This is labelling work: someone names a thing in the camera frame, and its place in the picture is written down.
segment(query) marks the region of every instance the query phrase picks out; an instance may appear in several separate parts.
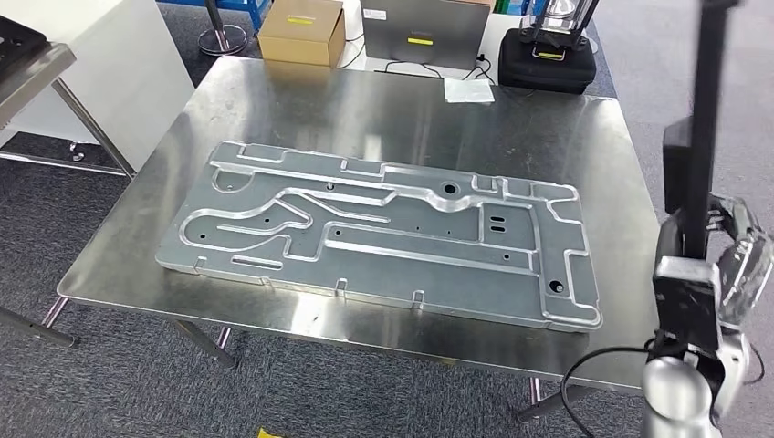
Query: stainless steel table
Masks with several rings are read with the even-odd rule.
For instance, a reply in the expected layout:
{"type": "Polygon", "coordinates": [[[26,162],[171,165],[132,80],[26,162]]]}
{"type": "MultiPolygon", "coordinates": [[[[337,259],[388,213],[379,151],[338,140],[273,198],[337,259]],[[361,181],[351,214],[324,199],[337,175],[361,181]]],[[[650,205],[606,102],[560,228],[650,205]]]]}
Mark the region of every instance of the stainless steel table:
{"type": "MultiPolygon", "coordinates": [[[[13,66],[10,66],[4,72],[2,80],[0,80],[0,130],[18,111],[50,85],[78,119],[83,122],[84,126],[97,139],[99,144],[105,148],[120,169],[79,162],[64,162],[6,151],[0,151],[0,158],[131,177],[134,174],[134,170],[129,162],[121,155],[105,131],[89,114],[86,107],[73,94],[65,81],[59,77],[75,61],[75,55],[73,55],[67,45],[50,43],[39,52],[36,52],[34,56],[20,60],[13,66]]],[[[0,322],[10,324],[12,327],[34,336],[49,339],[59,345],[71,347],[75,343],[75,339],[72,336],[51,328],[59,312],[62,311],[67,302],[66,298],[59,297],[41,324],[30,321],[5,308],[0,308],[0,322]]]]}
{"type": "MultiPolygon", "coordinates": [[[[555,381],[587,351],[642,345],[657,327],[658,227],[618,102],[520,89],[494,94],[490,105],[447,104],[442,81],[432,78],[222,57],[58,292],[85,304],[555,381]],[[223,140],[573,184],[604,324],[590,335],[560,333],[165,270],[153,258],[162,235],[223,140]]],[[[636,391],[643,366],[642,356],[604,356],[573,382],[636,391]]]]}

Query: yellow object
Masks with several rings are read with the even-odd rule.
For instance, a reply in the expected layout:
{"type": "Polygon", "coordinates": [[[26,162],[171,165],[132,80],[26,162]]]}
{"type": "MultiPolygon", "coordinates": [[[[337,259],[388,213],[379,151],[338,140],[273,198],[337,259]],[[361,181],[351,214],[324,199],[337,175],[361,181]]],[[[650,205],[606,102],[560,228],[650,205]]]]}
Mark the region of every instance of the yellow object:
{"type": "Polygon", "coordinates": [[[314,23],[314,20],[310,20],[302,16],[289,16],[288,23],[295,23],[297,25],[311,25],[314,23]]]}
{"type": "Polygon", "coordinates": [[[421,44],[423,46],[432,46],[433,41],[429,39],[409,38],[409,42],[412,44],[421,44]]]}
{"type": "Polygon", "coordinates": [[[550,53],[550,52],[538,52],[539,57],[549,57],[551,59],[562,59],[564,55],[559,53],[550,53]]]}
{"type": "Polygon", "coordinates": [[[262,428],[258,429],[258,438],[282,438],[282,437],[278,436],[278,435],[270,435],[262,427],[262,428]]]}

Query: white paper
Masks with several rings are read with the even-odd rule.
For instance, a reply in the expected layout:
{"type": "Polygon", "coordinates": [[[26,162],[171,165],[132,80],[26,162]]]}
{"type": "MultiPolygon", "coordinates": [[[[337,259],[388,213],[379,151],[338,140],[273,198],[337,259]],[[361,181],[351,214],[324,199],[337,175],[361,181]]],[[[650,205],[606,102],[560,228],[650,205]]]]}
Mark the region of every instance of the white paper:
{"type": "Polygon", "coordinates": [[[492,94],[492,88],[489,87],[489,79],[444,79],[444,90],[446,93],[446,102],[494,102],[495,96],[492,94]]]}
{"type": "Polygon", "coordinates": [[[379,9],[363,9],[363,18],[368,20],[386,20],[387,11],[379,9]]]}

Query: aluminum plate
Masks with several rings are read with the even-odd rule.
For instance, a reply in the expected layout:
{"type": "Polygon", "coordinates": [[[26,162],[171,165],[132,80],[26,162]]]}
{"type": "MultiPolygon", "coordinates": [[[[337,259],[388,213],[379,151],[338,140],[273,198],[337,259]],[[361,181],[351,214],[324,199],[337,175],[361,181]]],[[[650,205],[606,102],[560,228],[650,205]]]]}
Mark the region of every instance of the aluminum plate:
{"type": "Polygon", "coordinates": [[[223,142],[156,260],[528,327],[601,325],[574,187],[223,142]]]}

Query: hole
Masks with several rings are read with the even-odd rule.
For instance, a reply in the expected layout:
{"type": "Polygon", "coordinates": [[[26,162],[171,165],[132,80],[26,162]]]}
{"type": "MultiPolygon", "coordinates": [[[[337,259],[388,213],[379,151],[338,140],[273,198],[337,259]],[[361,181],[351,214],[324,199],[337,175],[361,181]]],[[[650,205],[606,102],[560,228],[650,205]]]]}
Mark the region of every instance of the hole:
{"type": "Polygon", "coordinates": [[[564,292],[564,285],[562,285],[560,281],[551,280],[551,282],[549,283],[549,287],[557,294],[564,292]]]}

